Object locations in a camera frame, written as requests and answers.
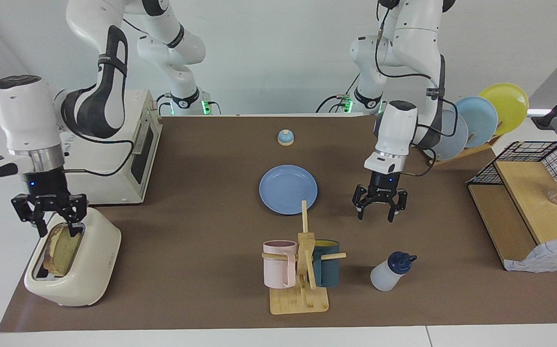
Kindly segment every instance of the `brown table mat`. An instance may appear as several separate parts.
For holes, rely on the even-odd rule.
[[[0,332],[557,323],[557,272],[503,270],[465,186],[491,151],[403,176],[408,207],[392,224],[386,205],[357,219],[351,197],[368,185],[372,127],[371,117],[165,119],[146,202],[100,207],[122,230],[104,297],[60,307],[20,281]],[[283,128],[295,134],[290,147],[276,141]],[[424,163],[412,150],[409,171]],[[261,244],[302,230],[300,215],[273,213],[259,198],[261,176],[281,164],[315,176],[310,230],[348,254],[325,313],[270,314]],[[399,250],[419,258],[395,289],[378,292],[369,273]]]

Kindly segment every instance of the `toast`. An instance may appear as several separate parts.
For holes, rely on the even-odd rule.
[[[49,274],[65,276],[75,259],[82,235],[77,233],[75,237],[70,237],[67,224],[60,223],[52,229],[48,237],[42,266]]]

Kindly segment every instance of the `mug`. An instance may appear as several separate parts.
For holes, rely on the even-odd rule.
[[[313,270],[317,286],[330,288],[338,285],[338,259],[321,260],[325,254],[340,252],[340,243],[334,240],[316,240],[313,250]]]
[[[274,289],[296,285],[296,253],[298,243],[289,240],[271,240],[263,243],[263,252],[287,255],[287,260],[263,259],[263,283]]]

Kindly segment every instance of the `black wire rack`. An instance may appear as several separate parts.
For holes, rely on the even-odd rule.
[[[542,162],[557,182],[557,142],[519,141],[510,144],[493,161],[477,173],[468,185],[503,185],[495,167],[497,161]]]

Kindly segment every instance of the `mug rack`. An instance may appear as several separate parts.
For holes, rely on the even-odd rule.
[[[309,232],[306,200],[302,201],[302,232],[298,233],[296,285],[291,288],[270,288],[270,312],[274,315],[325,312],[329,309],[327,289],[317,286],[313,270],[315,233]],[[261,253],[266,259],[287,260],[286,255]],[[322,260],[347,257],[346,253],[325,254]]]

